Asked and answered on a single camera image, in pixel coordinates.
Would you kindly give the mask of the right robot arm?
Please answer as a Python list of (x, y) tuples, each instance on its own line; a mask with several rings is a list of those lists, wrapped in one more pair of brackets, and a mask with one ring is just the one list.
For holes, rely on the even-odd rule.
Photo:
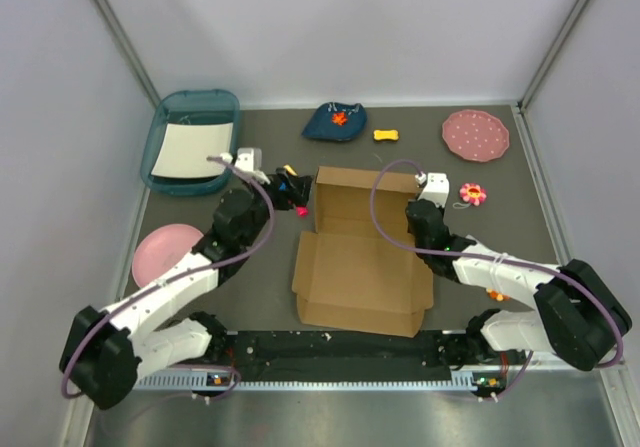
[(443, 209), (428, 200), (409, 202), (405, 215), (416, 254), (434, 274), (528, 308), (488, 310), (470, 321), (466, 347), (474, 360), (487, 363), (502, 351), (529, 350), (590, 371), (631, 330), (631, 317), (589, 263), (538, 264), (499, 254), (451, 233)]

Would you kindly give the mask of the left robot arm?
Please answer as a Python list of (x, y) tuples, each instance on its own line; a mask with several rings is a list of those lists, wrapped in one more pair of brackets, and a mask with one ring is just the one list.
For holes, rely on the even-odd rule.
[(224, 357), (227, 341), (214, 318), (196, 314), (170, 328), (164, 322), (233, 277), (266, 243), (276, 212), (308, 204), (313, 183), (285, 167), (238, 176), (243, 187), (222, 195), (209, 230), (168, 272), (119, 302), (74, 316), (59, 362), (65, 398), (86, 396), (108, 410), (157, 371)]

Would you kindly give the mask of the brown cardboard box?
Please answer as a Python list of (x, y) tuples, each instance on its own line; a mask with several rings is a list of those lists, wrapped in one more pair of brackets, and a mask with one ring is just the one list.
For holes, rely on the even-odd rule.
[(314, 228), (301, 233), (292, 290), (302, 323), (415, 336), (434, 305), (433, 274), (414, 253), (405, 208), (413, 176), (319, 167)]

